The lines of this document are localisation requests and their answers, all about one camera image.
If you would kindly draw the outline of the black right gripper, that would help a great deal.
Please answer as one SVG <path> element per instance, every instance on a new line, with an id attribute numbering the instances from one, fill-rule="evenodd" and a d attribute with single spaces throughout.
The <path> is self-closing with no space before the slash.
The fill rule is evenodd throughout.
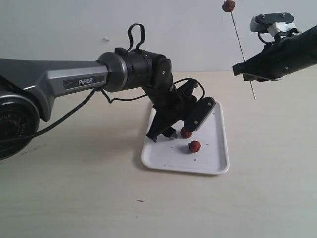
<path id="1" fill-rule="evenodd" d="M 242 74 L 244 81 L 279 81 L 300 70 L 300 44 L 283 41 L 265 47 L 259 54 L 233 65 L 232 69 L 235 76 Z"/>

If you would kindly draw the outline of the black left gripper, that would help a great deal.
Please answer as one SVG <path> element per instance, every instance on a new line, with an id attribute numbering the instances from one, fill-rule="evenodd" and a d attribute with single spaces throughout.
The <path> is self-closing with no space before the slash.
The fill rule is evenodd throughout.
<path id="1" fill-rule="evenodd" d="M 155 116 L 146 136 L 156 143 L 160 134 L 166 138 L 177 139 L 176 130 L 169 125 L 185 120 L 196 106 L 198 99 L 193 91 L 198 87 L 196 80 L 184 80 L 176 87 L 175 83 L 161 83 L 157 87 L 153 80 L 148 83 L 148 97 L 155 109 Z"/>

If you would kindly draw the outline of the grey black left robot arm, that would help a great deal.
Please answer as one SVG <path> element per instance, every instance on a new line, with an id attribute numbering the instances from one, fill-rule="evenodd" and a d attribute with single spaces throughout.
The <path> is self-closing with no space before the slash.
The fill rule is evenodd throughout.
<path id="1" fill-rule="evenodd" d="M 43 134 L 40 121 L 51 118 L 57 97 L 89 90 L 91 94 L 144 90 L 156 110 L 147 134 L 175 137 L 173 125 L 191 122 L 198 106 L 194 79 L 176 87 L 171 60 L 162 54 L 141 49 L 115 49 L 95 61 L 22 60 L 0 61 L 0 157 L 9 158 L 24 149 L 34 137 Z"/>

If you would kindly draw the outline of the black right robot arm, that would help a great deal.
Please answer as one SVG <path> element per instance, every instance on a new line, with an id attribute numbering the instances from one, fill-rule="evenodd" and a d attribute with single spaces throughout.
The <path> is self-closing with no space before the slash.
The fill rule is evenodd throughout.
<path id="1" fill-rule="evenodd" d="M 233 65 L 233 74 L 244 81 L 279 81 L 294 72 L 317 64 L 317 27 L 266 44 L 245 62 Z"/>

